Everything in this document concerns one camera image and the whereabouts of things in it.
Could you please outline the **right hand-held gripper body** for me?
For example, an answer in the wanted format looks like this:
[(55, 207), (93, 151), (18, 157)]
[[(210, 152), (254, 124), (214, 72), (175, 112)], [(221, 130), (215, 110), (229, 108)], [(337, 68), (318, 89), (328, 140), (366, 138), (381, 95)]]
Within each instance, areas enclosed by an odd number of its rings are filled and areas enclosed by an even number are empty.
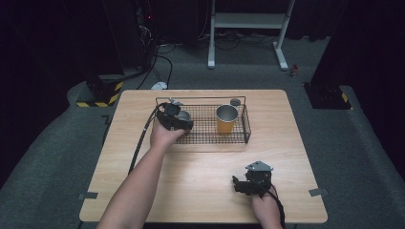
[(246, 182), (243, 186), (244, 193), (249, 196), (259, 195), (262, 197), (272, 186), (273, 168), (260, 160), (246, 165), (245, 168), (247, 172), (245, 173)]

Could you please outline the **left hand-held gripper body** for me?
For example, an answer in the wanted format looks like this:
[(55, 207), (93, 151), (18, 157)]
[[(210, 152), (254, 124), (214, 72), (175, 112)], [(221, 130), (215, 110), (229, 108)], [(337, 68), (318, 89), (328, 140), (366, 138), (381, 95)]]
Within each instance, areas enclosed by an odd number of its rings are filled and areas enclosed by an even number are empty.
[(156, 118), (166, 130), (184, 130), (184, 121), (179, 119), (180, 112), (181, 106), (177, 102), (162, 102), (157, 106)]

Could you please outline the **black wire basket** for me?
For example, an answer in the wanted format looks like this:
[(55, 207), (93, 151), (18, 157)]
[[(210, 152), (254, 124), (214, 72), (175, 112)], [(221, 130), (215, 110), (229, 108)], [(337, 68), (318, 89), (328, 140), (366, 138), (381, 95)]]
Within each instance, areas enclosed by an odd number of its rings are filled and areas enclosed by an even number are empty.
[[(238, 118), (230, 134), (219, 134), (217, 131), (216, 110), (223, 104), (230, 104), (232, 98), (241, 100), (241, 105), (235, 107), (238, 110)], [(192, 130), (186, 130), (180, 144), (237, 144), (247, 143), (251, 136), (245, 96), (199, 96), (199, 97), (157, 97), (157, 106), (162, 102), (177, 102), (182, 111), (187, 111), (194, 122)]]

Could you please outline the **yellow metal cup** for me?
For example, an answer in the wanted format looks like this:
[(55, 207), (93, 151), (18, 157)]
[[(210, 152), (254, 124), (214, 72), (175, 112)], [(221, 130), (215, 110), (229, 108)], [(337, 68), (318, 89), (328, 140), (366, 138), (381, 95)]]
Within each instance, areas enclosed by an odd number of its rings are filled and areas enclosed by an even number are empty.
[(238, 110), (230, 104), (223, 104), (217, 108), (216, 118), (218, 133), (230, 134), (238, 118)]

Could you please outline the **person's left hand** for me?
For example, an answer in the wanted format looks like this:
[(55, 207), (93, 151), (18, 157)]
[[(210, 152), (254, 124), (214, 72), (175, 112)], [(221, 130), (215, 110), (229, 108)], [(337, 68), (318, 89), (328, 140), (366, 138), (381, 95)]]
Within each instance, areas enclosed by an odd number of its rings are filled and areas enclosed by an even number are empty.
[(153, 149), (167, 151), (184, 134), (183, 129), (167, 130), (156, 121), (150, 136), (150, 145)]

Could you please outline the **person's right hand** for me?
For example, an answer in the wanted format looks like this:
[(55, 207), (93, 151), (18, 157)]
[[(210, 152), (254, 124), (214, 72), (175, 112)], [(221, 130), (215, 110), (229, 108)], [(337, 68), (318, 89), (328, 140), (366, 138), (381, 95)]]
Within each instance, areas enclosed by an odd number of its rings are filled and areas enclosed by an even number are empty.
[(274, 194), (275, 190), (271, 188), (262, 197), (252, 197), (253, 214), (263, 229), (283, 229), (277, 201), (272, 197)]

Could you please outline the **black yellow striped stand base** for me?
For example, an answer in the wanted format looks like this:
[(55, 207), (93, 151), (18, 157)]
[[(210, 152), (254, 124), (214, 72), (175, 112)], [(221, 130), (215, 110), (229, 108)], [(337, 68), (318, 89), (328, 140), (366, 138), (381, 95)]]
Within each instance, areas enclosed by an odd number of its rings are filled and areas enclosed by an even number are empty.
[(91, 77), (80, 92), (76, 105), (81, 108), (113, 106), (117, 101), (122, 85), (122, 81), (104, 81), (99, 76)]
[(305, 91), (313, 109), (350, 110), (352, 105), (346, 94), (339, 87), (304, 84)]

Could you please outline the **dark equipment rack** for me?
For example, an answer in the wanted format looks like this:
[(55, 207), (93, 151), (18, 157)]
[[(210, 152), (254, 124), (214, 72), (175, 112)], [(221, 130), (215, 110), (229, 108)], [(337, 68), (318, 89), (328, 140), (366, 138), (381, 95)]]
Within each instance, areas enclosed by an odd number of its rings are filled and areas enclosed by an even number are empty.
[(153, 13), (153, 0), (135, 0), (135, 4), (140, 32), (140, 43), (145, 55), (143, 68), (149, 70), (152, 66), (152, 59), (157, 52), (159, 40)]

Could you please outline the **white metal stand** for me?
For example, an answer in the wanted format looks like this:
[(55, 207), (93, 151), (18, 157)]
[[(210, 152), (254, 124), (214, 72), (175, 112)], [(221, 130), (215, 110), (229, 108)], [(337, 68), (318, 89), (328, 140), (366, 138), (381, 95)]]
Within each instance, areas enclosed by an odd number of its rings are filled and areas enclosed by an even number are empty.
[(214, 69), (215, 62), (215, 30), (216, 29), (263, 29), (279, 30), (278, 40), (272, 43), (280, 69), (288, 70), (288, 62), (282, 51), (282, 45), (288, 29), (295, 0), (288, 0), (284, 13), (237, 13), (216, 12), (216, 0), (211, 0), (210, 33), (207, 56), (207, 68)]

